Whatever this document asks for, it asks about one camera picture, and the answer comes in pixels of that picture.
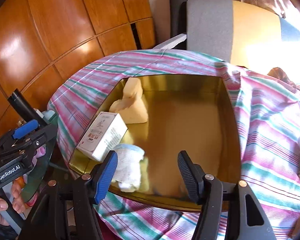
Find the person's left hand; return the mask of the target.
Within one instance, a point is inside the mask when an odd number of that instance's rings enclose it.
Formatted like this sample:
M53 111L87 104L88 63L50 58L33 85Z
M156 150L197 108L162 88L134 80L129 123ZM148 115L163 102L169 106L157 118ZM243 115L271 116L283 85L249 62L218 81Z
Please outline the person's left hand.
M19 214L23 213L26 210L26 208L25 208L25 203L21 196L21 187L17 181L13 182L11 187L11 193L13 196L13 202L12 202L13 209ZM6 211L7 208L8 208L7 202L0 197L0 212ZM1 214L0 214L0 225L9 226L8 221L4 219Z

